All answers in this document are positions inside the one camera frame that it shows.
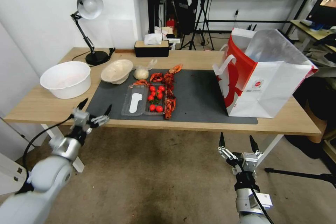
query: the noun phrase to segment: crayfish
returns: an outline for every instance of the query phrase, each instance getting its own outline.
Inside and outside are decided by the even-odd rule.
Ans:
[[[150,86],[151,84],[149,84],[146,80],[138,80],[136,82],[133,83],[134,86]]]
[[[153,73],[149,79],[152,82],[160,82],[162,81],[162,73]]]
[[[166,105],[164,108],[164,118],[169,120],[171,118],[172,112],[176,107],[176,97],[173,94],[174,89],[174,74],[180,72],[183,65],[177,65],[168,70],[168,72],[163,76],[162,83],[166,85]]]

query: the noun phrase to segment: paper shopping bag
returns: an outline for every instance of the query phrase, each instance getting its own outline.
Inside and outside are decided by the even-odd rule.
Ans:
[[[229,116],[275,117],[317,68],[277,30],[256,32],[245,52],[232,34],[221,67],[213,65]]]

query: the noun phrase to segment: lamp shade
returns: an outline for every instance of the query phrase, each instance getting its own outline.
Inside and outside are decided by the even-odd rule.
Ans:
[[[101,14],[103,7],[103,0],[77,0],[78,13],[85,19],[95,19]]]

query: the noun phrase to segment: gray cutting mat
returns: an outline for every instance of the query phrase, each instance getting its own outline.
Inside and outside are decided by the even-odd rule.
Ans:
[[[167,69],[152,69],[150,75],[155,72],[166,73]],[[176,96],[176,109],[172,112],[170,121],[232,124],[258,123],[256,118],[229,117],[227,115],[222,93],[212,70],[181,70],[175,74],[174,78],[173,92]],[[162,115],[143,114],[137,117],[121,115],[127,87],[135,81],[133,71],[121,85],[113,85],[101,81],[87,111],[90,114],[99,116],[104,114],[107,107],[112,104],[111,119],[164,121]]]

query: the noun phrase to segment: tissue box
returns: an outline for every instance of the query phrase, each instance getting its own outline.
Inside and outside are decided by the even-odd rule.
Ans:
[[[168,57],[169,44],[168,41],[163,40],[161,45],[145,45],[143,41],[137,41],[134,45],[136,57]]]

